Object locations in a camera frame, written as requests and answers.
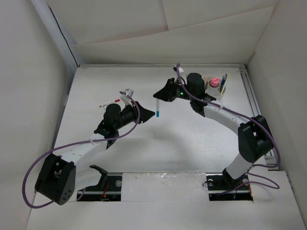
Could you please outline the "orange translucent highlighter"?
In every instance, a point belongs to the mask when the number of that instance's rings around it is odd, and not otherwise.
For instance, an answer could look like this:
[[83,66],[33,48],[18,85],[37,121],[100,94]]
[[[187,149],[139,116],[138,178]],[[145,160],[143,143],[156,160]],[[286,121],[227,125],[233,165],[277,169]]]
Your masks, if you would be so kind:
[[207,89],[210,80],[208,77],[203,77],[203,80],[205,82],[205,88]]

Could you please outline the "yellow thin pen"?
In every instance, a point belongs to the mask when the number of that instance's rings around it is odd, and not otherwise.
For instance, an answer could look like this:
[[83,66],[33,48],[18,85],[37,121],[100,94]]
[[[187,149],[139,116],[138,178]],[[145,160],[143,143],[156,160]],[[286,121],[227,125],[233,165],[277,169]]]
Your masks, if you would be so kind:
[[223,90],[223,93],[222,94],[224,94],[224,92],[225,92],[225,89],[226,89],[226,84],[227,84],[227,81],[228,81],[228,75],[227,75],[227,80],[226,80],[226,82],[225,82],[225,85],[224,85],[224,90]]

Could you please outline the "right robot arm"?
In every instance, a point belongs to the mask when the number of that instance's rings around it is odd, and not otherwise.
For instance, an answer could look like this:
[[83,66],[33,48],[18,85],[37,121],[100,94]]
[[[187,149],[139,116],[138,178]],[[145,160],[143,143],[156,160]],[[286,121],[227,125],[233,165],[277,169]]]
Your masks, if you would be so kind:
[[224,190],[238,188],[243,175],[276,146],[263,116],[248,117],[223,107],[215,97],[206,93],[205,81],[198,73],[190,73],[186,80],[181,77],[168,79],[153,97],[165,102],[176,98],[188,100],[196,113],[222,124],[237,135],[239,153],[223,170],[218,181]]

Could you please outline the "dark blue pen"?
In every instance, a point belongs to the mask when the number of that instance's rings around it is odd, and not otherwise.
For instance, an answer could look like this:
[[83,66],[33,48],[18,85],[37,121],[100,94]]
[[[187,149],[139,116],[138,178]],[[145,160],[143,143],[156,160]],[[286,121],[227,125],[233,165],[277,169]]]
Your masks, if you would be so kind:
[[221,84],[220,84],[220,90],[219,90],[219,93],[222,94],[223,93],[223,90],[224,90],[224,85],[225,85],[225,82],[227,80],[227,74],[225,74],[222,78],[222,81],[221,81]]

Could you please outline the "blue capped white marker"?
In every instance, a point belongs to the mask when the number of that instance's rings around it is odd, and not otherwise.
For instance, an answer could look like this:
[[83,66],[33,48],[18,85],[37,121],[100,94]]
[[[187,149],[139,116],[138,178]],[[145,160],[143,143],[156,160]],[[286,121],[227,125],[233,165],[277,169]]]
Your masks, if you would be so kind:
[[156,117],[160,117],[160,100],[156,99]]

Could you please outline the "pink capped small bottle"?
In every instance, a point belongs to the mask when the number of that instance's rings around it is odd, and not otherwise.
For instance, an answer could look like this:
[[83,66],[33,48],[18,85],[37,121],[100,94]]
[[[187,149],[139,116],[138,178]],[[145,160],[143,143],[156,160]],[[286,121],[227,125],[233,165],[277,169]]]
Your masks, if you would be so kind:
[[217,88],[219,86],[219,78],[211,78],[210,81],[209,81],[209,85],[212,87],[212,88]]

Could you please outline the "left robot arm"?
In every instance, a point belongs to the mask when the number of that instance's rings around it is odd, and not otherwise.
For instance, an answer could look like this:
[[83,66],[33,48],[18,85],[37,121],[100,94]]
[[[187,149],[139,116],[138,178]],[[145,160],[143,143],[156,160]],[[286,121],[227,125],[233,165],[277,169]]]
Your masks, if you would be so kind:
[[116,103],[109,104],[89,142],[78,144],[59,156],[51,153],[45,158],[35,190],[58,205],[64,205],[75,190],[88,187],[104,189],[107,171],[95,164],[90,165],[90,159],[115,143],[119,129],[130,123],[144,123],[153,116],[155,112],[143,108],[138,102],[124,108]]

